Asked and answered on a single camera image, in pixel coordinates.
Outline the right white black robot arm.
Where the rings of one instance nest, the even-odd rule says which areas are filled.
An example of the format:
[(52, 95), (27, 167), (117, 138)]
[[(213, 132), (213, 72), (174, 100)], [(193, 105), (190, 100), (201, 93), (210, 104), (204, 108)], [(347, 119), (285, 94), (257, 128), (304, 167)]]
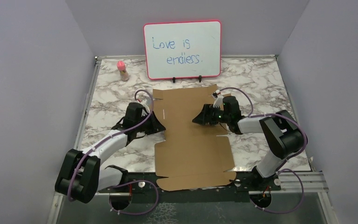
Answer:
[(261, 190), (269, 184), (282, 164), (302, 149), (307, 137), (286, 110), (270, 115), (245, 117), (236, 97), (222, 97), (221, 101), (222, 108), (213, 104), (203, 105), (201, 112), (192, 122), (203, 126), (223, 123), (237, 135), (264, 134), (269, 151), (252, 169), (251, 176), (245, 181), (254, 189)]

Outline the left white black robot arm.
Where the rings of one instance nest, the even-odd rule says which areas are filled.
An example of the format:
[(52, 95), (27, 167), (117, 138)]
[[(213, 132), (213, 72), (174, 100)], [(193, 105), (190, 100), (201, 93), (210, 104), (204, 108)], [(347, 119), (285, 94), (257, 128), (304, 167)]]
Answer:
[(118, 192), (125, 190), (128, 185), (124, 176), (126, 170), (114, 165), (101, 170), (101, 164), (139, 139), (138, 133), (152, 135), (165, 130), (152, 109), (139, 102), (129, 103), (125, 115), (101, 140), (85, 149), (71, 149), (66, 153), (55, 191), (66, 195), (70, 201), (88, 203), (104, 188), (111, 186)]

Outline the brown cardboard box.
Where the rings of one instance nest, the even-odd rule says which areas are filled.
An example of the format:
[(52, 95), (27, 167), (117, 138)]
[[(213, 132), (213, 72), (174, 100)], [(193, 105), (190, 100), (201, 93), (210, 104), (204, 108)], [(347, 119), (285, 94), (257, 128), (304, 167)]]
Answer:
[(236, 177), (227, 131), (192, 122), (204, 104), (212, 104), (217, 85), (153, 90), (153, 111), (166, 128), (155, 144), (157, 185), (163, 190), (226, 186)]

